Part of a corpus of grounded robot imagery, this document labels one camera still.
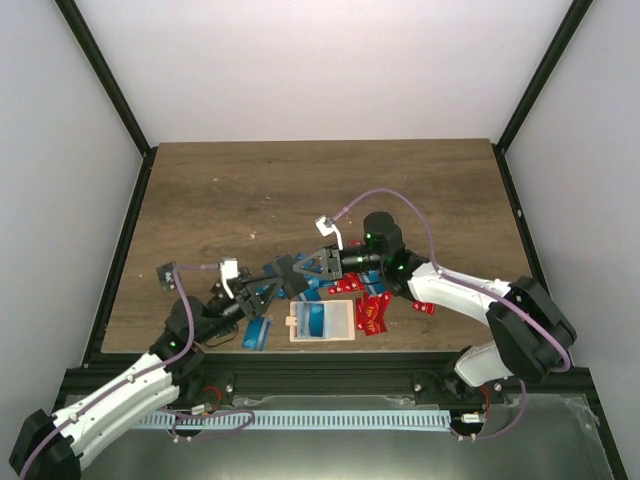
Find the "wooden tabletop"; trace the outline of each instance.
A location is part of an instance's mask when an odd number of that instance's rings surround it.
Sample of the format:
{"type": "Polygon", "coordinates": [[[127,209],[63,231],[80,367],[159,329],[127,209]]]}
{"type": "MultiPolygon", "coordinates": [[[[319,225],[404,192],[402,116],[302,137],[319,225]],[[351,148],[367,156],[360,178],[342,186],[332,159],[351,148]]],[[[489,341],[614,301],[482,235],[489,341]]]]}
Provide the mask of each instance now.
{"type": "MultiPolygon", "coordinates": [[[[174,143],[160,145],[103,344],[105,352],[142,352],[162,333],[177,294],[164,293],[157,266],[217,263],[236,257],[254,273],[286,252],[312,253],[333,243],[314,220],[334,215],[357,195],[388,187],[427,216],[439,262],[485,278],[516,280],[529,268],[487,140],[174,143]]],[[[405,243],[428,255],[415,214],[388,194],[371,196],[339,222],[345,239],[362,238],[362,220],[391,213],[405,243]]],[[[204,302],[217,280],[210,272],[182,275],[204,302]]],[[[329,297],[321,292],[324,299],[329,297]]],[[[437,307],[433,316],[394,298],[388,331],[356,332],[350,342],[291,343],[284,325],[289,302],[277,300],[267,351],[407,351],[459,349],[490,333],[480,323],[437,307]]],[[[241,348],[238,337],[218,350],[241,348]]]]}

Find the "gray floor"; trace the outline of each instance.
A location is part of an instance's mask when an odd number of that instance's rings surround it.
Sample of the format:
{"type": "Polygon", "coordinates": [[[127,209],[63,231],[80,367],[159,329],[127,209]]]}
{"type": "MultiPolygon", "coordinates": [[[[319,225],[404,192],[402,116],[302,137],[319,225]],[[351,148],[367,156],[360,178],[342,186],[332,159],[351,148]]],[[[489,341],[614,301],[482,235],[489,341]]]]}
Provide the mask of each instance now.
{"type": "Polygon", "coordinates": [[[132,430],[84,473],[89,480],[612,478],[584,402],[557,396],[530,396],[516,428],[475,444],[448,433],[383,431],[247,431],[174,444],[164,431],[132,430]]]}

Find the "white wall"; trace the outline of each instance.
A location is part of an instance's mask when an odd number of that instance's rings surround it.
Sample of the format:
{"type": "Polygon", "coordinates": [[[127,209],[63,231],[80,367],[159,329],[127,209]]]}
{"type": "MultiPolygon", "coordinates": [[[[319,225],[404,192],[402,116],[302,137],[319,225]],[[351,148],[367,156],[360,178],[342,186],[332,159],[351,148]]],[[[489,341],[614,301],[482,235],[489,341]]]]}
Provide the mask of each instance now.
{"type": "Polygon", "coordinates": [[[570,0],[78,0],[160,141],[490,137],[570,0]]]}
{"type": "Polygon", "coordinates": [[[0,2],[0,478],[81,360],[140,165],[53,1],[0,2]]]}
{"type": "Polygon", "coordinates": [[[640,3],[593,2],[508,152],[556,301],[640,478],[640,3]]]}

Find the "pile of packets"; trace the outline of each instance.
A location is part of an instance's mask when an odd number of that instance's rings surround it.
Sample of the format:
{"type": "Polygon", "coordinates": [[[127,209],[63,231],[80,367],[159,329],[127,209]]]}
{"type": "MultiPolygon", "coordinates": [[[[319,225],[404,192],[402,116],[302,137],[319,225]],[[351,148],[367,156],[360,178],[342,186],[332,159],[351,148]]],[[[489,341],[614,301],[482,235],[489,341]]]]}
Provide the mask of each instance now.
{"type": "MultiPolygon", "coordinates": [[[[350,240],[349,246],[360,245],[359,240],[350,240]]],[[[301,260],[305,255],[299,253],[296,260],[301,260]]],[[[268,266],[265,265],[265,272],[269,273],[268,266]]],[[[329,295],[340,295],[345,293],[363,292],[361,298],[356,298],[356,328],[362,330],[365,335],[377,335],[387,331],[384,322],[384,314],[391,303],[391,293],[387,291],[380,282],[379,272],[372,271],[368,274],[347,273],[344,278],[337,282],[319,280],[316,277],[307,277],[309,289],[298,296],[298,300],[319,301],[319,288],[328,287],[329,295]]],[[[286,298],[281,291],[278,296],[286,298]]],[[[435,313],[433,303],[413,302],[413,309],[424,312],[428,315],[435,313]]]]}

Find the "wooden table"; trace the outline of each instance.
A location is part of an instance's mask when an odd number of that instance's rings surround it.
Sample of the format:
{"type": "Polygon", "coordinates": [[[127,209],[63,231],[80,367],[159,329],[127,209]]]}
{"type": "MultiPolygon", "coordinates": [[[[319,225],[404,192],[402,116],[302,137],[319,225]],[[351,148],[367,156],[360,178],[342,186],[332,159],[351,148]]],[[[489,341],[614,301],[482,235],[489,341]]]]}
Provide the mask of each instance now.
{"type": "MultiPolygon", "coordinates": [[[[311,253],[332,243],[320,236],[314,220],[334,215],[374,187],[398,190],[427,215],[444,266],[506,280],[530,274],[487,140],[162,144],[103,351],[142,352],[162,332],[178,297],[161,290],[157,266],[231,256],[257,273],[277,255],[311,253]]],[[[415,214],[387,194],[369,197],[341,219],[344,238],[361,238],[362,219],[374,210],[390,212],[407,246],[428,254],[415,214]]],[[[187,292],[205,302],[217,279],[208,272],[185,272],[182,278],[187,292]]],[[[290,343],[284,325],[288,305],[278,300],[269,311],[274,324],[267,351],[443,350],[490,339],[474,320],[443,307],[425,315],[394,298],[385,316],[387,333],[356,332],[352,342],[290,343]]],[[[241,322],[238,337],[219,350],[246,351],[245,327],[241,322]]]]}

